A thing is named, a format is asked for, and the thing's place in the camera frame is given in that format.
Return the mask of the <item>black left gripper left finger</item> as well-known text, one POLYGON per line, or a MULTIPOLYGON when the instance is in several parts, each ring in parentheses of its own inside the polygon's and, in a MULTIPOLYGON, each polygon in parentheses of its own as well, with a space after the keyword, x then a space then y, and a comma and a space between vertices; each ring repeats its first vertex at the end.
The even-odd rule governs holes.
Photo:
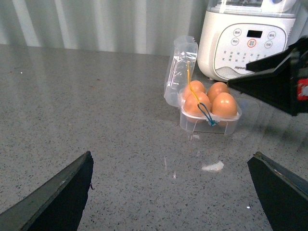
POLYGON ((76 231, 93 173, 89 151, 0 215, 2 231, 76 231))

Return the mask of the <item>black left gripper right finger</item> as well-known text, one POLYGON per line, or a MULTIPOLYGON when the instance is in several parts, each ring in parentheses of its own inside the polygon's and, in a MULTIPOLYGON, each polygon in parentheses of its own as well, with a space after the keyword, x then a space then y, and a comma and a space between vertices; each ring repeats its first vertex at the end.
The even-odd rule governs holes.
POLYGON ((271 228, 306 231, 308 182, 261 152, 256 152, 247 164, 271 228))

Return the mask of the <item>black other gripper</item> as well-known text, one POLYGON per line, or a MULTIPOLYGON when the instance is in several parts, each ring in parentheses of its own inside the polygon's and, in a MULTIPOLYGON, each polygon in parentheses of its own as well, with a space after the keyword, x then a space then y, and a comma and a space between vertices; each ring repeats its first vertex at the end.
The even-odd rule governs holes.
POLYGON ((227 85, 292 116, 307 113, 308 37, 292 48, 246 64, 246 70, 260 73, 229 80, 227 85))

